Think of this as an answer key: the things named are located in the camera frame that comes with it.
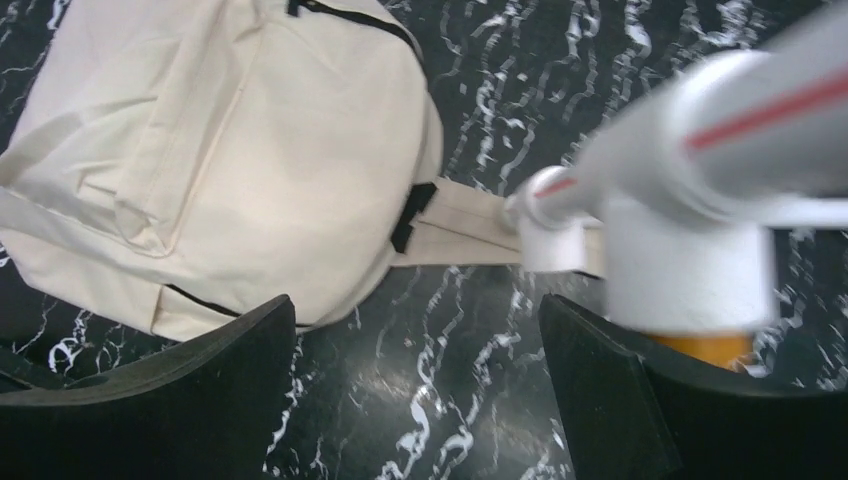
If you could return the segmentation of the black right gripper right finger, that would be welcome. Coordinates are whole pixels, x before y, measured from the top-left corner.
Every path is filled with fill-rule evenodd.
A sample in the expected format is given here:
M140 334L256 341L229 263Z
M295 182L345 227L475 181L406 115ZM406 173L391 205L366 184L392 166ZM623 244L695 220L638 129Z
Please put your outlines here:
M539 328L580 479L843 479L847 395L735 373L559 295Z

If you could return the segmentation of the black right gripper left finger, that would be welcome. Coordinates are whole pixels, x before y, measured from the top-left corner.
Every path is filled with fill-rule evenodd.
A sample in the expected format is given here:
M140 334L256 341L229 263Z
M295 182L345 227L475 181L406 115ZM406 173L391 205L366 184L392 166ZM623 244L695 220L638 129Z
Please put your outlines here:
M296 343L281 295L61 389L1 397L5 479L258 479Z

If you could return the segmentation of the beige canvas backpack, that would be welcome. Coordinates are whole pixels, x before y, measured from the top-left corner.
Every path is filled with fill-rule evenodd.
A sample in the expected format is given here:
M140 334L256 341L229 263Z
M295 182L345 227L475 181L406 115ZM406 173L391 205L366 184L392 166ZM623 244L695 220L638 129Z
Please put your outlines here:
M281 294L347 316L393 267L603 270L440 173L422 51L376 1L74 1L1 156L24 281L185 341Z

